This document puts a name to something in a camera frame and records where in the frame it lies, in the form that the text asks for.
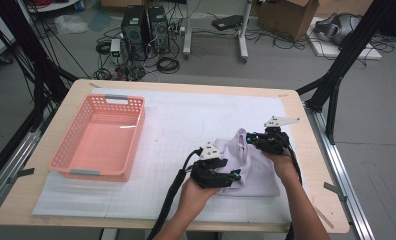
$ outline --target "white cloth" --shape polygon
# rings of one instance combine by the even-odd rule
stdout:
[[[277,197],[280,195],[276,182],[273,162],[260,150],[246,142],[247,132],[239,129],[231,140],[216,139],[215,147],[223,152],[227,165],[217,169],[220,173],[230,173],[241,169],[241,180],[231,187],[221,189],[219,195]]]

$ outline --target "person's right hand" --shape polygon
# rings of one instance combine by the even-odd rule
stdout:
[[[282,181],[298,179],[294,164],[292,163],[291,153],[285,149],[283,154],[272,154],[261,152],[265,157],[273,161],[275,172]]]

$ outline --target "basket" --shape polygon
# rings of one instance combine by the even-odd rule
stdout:
[[[145,120],[142,97],[86,96],[49,169],[67,178],[128,181]]]

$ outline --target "folded garment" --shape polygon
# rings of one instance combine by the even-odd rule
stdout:
[[[241,180],[231,187],[221,189],[219,195],[228,196],[279,196],[276,173],[273,162],[265,157],[260,150],[246,142],[247,132],[239,129],[231,140],[216,139],[214,146],[223,152],[227,165],[217,169],[220,173],[230,173],[241,169]]]

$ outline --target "gray floor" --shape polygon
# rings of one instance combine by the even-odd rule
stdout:
[[[86,22],[95,11],[80,13]],[[195,20],[211,29],[211,17]],[[255,19],[250,20],[255,28]],[[62,41],[88,74],[97,68],[95,40],[119,26],[111,20],[101,32],[61,36]],[[63,68],[84,76],[63,48],[51,38]],[[173,75],[157,73],[145,82],[244,86],[298,89],[323,76],[332,61],[315,57],[310,46],[303,50],[280,49],[272,38],[248,41],[249,60],[243,64],[236,39],[195,35],[192,56],[179,55],[181,68]],[[381,61],[356,62],[346,75],[340,90],[335,139],[353,182],[360,203],[377,239],[396,239],[396,50],[381,53]],[[311,95],[302,96],[307,100]],[[21,71],[16,64],[0,64],[0,150],[14,134],[33,105]],[[38,228],[0,226],[0,239],[98,239],[100,229]],[[265,234],[266,239],[282,239],[284,234]],[[211,239],[207,233],[191,239]],[[138,231],[123,230],[118,239],[141,239]],[[353,230],[334,239],[356,239]]]

